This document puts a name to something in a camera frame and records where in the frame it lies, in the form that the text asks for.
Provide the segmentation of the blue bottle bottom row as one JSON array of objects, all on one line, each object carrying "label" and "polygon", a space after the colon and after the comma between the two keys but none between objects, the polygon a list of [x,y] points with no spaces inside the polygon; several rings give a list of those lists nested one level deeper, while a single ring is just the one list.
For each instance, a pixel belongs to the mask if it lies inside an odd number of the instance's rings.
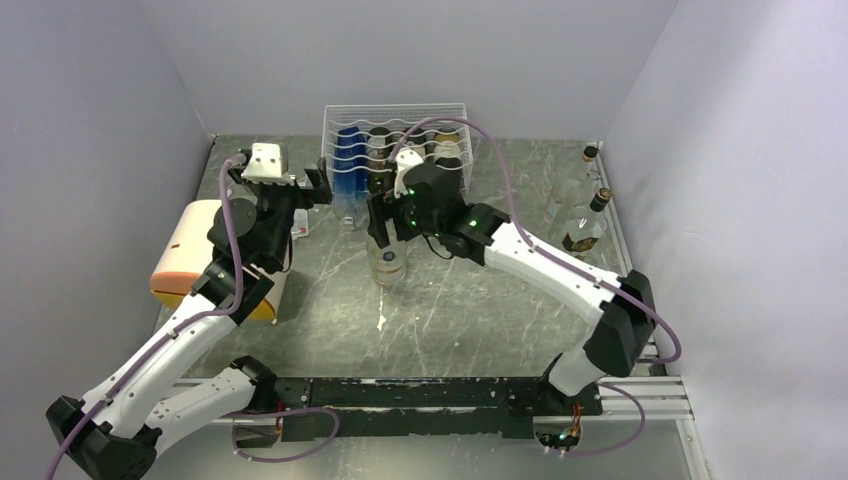
[{"label": "blue bottle bottom row", "polygon": [[366,138],[357,126],[337,132],[333,172],[333,211],[341,224],[359,229],[367,216]]}]

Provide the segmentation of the dark bottle silver cap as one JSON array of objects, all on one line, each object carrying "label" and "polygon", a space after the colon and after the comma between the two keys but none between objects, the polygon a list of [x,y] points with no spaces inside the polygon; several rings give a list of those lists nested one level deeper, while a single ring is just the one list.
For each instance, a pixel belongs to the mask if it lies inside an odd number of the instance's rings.
[{"label": "dark bottle silver cap", "polygon": [[377,194],[391,188],[394,170],[388,159],[393,148],[393,136],[387,128],[378,126],[368,132],[366,186],[369,193]]}]

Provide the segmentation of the red wine bottle gold cap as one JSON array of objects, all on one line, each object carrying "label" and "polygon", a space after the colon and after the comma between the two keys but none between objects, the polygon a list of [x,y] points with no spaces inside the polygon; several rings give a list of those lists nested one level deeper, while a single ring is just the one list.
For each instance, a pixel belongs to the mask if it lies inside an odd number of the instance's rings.
[{"label": "red wine bottle gold cap", "polygon": [[457,130],[439,129],[433,136],[434,161],[437,165],[449,170],[453,183],[461,191],[463,189],[463,159],[461,136]]}]

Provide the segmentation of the clear bottle blue seal label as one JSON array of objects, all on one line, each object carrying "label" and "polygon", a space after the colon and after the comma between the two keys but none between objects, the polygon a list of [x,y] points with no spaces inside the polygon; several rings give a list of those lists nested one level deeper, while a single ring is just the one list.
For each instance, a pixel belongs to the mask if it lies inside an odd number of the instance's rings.
[{"label": "clear bottle blue seal label", "polygon": [[366,249],[372,276],[379,285],[395,285],[406,276],[407,248],[404,242],[392,239],[387,247],[380,248],[373,237],[367,236]]}]

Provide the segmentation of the dark green bottle black cap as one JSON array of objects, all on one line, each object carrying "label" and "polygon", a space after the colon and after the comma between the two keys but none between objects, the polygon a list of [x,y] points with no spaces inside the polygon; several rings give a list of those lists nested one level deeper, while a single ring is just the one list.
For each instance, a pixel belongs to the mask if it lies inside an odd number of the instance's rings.
[{"label": "dark green bottle black cap", "polygon": [[427,134],[422,128],[408,127],[403,133],[409,133],[406,146],[415,151],[423,160],[427,160]]}]

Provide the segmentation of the clear bottle black orange label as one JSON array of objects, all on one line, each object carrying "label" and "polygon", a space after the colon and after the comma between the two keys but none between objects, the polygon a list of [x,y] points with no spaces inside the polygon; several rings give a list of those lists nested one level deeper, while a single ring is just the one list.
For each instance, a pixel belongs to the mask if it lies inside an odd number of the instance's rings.
[{"label": "clear bottle black orange label", "polygon": [[611,199],[612,191],[600,188],[588,204],[567,212],[560,238],[566,252],[582,253],[596,245],[607,229],[604,210]]}]

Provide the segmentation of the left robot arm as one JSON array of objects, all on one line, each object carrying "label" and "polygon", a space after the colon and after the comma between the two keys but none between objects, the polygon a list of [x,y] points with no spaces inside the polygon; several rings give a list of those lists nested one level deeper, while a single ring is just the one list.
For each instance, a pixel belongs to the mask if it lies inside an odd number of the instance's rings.
[{"label": "left robot arm", "polygon": [[213,379],[176,396],[168,390],[219,340],[241,325],[292,259],[295,212],[328,204],[324,160],[301,186],[279,160],[237,154],[219,183],[247,187],[252,199],[221,197],[207,237],[212,258],[171,318],[124,365],[81,398],[62,396],[46,417],[58,457],[92,479],[139,479],[180,439],[221,417],[281,419],[274,372],[243,356]]}]

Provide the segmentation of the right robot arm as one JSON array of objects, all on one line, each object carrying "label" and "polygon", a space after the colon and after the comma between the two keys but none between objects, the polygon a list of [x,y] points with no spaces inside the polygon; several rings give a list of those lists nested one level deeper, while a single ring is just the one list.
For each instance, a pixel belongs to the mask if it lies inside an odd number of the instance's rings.
[{"label": "right robot arm", "polygon": [[543,375],[542,406],[562,414],[587,385],[627,377],[657,323],[650,282],[638,271],[621,276],[551,251],[505,212],[470,203],[452,174],[432,163],[400,167],[394,188],[367,200],[368,234],[379,247],[422,236],[433,238],[449,257],[513,275],[559,300],[589,327],[579,348],[558,355]]}]

